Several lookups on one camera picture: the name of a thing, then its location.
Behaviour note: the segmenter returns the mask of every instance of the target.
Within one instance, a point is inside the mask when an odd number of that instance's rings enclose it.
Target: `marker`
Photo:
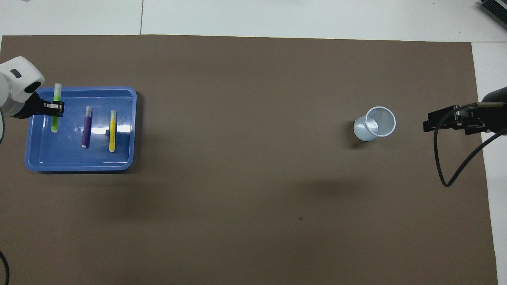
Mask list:
[[[53,103],[55,101],[60,101],[61,92],[62,92],[62,85],[60,83],[55,83],[55,92],[53,93]],[[51,118],[51,131],[52,132],[58,131],[58,117],[57,116],[53,116]]]
[[[92,130],[92,110],[91,106],[86,106],[85,124],[83,126],[83,139],[81,146],[87,148],[90,145],[90,135]]]
[[[111,110],[111,121],[109,122],[109,152],[115,152],[116,148],[116,111]]]

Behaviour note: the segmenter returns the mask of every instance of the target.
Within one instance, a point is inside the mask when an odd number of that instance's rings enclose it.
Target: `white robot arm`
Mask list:
[[[4,137],[4,118],[28,118],[32,115],[63,116],[63,102],[41,100],[35,92],[46,80],[39,70],[22,56],[0,64],[0,142]]]

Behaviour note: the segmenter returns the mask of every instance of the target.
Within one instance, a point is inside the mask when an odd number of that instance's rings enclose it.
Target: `brown paper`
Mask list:
[[[477,100],[470,43],[4,37],[0,62],[18,55],[44,86],[128,85],[139,103],[122,174],[32,172],[28,121],[6,118],[13,285],[497,283],[482,154],[445,188],[422,131]],[[376,105],[397,128],[360,142]],[[441,132],[447,179],[480,141]]]

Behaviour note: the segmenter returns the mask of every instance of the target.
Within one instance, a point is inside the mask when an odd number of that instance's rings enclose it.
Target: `green highlighter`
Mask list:
[[[55,83],[55,93],[53,94],[53,101],[60,101],[62,93],[62,85],[60,83]],[[58,117],[53,116],[51,118],[51,131],[58,131]]]

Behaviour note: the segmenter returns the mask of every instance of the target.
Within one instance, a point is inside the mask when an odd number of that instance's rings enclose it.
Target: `yellow highlighter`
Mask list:
[[[116,149],[116,111],[111,110],[111,121],[109,122],[109,152]]]

